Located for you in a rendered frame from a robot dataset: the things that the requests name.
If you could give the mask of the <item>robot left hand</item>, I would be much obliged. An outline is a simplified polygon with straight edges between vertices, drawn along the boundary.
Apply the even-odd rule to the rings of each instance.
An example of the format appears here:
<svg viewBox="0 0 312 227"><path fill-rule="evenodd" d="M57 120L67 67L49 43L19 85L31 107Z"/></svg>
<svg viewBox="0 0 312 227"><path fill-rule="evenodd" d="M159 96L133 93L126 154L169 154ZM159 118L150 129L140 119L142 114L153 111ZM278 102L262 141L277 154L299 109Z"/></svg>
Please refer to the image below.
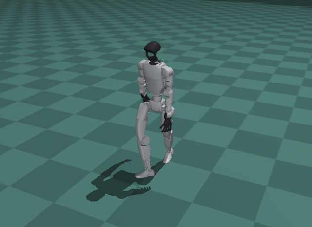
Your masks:
<svg viewBox="0 0 312 227"><path fill-rule="evenodd" d="M167 114L165 113L164 119L165 119L164 124L159 129L161 129L164 126L164 129L161 132L168 132L171 130L171 125L172 125L172 123L170 121L171 117L167 118Z"/></svg>

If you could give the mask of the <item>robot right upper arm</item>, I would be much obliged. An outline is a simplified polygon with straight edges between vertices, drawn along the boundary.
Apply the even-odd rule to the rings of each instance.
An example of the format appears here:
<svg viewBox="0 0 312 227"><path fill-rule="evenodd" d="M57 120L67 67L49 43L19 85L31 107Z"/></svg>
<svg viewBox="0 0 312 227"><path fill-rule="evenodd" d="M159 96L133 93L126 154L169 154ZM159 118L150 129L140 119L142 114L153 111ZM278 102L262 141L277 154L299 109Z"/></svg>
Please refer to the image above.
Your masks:
<svg viewBox="0 0 312 227"><path fill-rule="evenodd" d="M137 82L141 85L144 85L145 84L145 79L144 79L144 74L143 74L143 63L145 62L146 60L141 60L137 66L138 66L138 70L139 70L139 74L140 74L140 77L137 79Z"/></svg>

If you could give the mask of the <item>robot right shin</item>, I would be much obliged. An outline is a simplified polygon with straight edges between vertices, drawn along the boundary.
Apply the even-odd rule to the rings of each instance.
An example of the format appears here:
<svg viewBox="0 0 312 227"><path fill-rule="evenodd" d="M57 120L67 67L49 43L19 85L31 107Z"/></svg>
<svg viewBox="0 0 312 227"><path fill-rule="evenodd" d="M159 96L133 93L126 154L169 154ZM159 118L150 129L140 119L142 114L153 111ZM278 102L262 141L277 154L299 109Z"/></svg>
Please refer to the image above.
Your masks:
<svg viewBox="0 0 312 227"><path fill-rule="evenodd" d="M138 145L138 149L139 149L139 153L141 156L141 159L143 161L145 170L147 172L151 171L151 167L150 167L150 146L149 145L141 145L139 143L139 141L137 140L137 145Z"/></svg>

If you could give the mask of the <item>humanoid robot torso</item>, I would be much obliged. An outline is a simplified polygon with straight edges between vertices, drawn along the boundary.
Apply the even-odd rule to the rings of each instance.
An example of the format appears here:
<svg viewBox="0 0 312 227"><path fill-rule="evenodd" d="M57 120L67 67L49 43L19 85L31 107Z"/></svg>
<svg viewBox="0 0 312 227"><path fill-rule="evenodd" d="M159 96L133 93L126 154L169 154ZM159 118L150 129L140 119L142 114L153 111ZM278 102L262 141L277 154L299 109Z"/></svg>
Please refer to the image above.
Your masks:
<svg viewBox="0 0 312 227"><path fill-rule="evenodd" d="M151 62L151 61L150 61ZM157 65L150 65L147 59L143 63L143 74L148 91L153 98L149 100L149 109L154 112L162 113L162 106L165 104L165 99L162 98L162 93L166 89L165 77L162 75L162 67L166 66L164 62L158 62Z"/></svg>

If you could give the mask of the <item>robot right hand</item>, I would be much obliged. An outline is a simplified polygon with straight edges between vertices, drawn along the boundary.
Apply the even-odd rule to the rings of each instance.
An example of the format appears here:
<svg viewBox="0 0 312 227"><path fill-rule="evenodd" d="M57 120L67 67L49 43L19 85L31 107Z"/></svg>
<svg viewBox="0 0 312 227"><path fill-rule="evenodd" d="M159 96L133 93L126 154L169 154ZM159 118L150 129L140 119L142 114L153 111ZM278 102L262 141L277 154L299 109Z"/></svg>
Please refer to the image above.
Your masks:
<svg viewBox="0 0 312 227"><path fill-rule="evenodd" d="M147 96L147 94L146 94L146 96L144 97L144 95L143 94L141 94L141 97L143 98L143 102L149 102L149 98L148 98L148 96Z"/></svg>

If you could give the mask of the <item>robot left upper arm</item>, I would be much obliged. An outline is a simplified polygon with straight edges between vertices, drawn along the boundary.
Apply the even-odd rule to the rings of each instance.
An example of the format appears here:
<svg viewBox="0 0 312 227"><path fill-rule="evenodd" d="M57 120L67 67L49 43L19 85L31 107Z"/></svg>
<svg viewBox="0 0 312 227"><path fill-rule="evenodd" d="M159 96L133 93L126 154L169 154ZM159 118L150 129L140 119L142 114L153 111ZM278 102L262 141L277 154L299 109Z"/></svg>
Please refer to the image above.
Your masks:
<svg viewBox="0 0 312 227"><path fill-rule="evenodd" d="M165 97L169 97L169 92L173 90L173 69L168 66L162 67L162 75L165 77L166 89L163 92Z"/></svg>

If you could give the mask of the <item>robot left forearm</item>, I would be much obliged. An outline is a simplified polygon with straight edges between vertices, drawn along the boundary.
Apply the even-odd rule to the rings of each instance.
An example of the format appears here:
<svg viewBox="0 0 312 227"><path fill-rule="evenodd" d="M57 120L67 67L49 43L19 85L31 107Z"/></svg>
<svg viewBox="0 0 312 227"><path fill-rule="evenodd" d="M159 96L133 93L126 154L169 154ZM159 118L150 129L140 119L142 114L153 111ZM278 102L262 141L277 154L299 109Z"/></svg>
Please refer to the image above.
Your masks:
<svg viewBox="0 0 312 227"><path fill-rule="evenodd" d="M171 117L171 111L172 111L172 102L173 102L173 91L171 90L169 92L169 98L165 99L165 107L164 107L164 111L167 114L167 118Z"/></svg>

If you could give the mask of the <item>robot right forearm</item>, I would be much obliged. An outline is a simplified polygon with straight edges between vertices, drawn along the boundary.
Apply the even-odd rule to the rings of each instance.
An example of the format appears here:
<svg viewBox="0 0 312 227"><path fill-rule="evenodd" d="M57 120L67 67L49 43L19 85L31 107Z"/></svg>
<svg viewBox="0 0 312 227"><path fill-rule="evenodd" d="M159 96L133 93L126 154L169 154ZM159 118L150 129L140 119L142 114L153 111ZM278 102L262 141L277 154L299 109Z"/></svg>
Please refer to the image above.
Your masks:
<svg viewBox="0 0 312 227"><path fill-rule="evenodd" d="M140 94L143 94L144 97L146 96L146 94L147 94L147 92L146 92L146 84L144 84L144 85L139 84L139 92L140 92Z"/></svg>

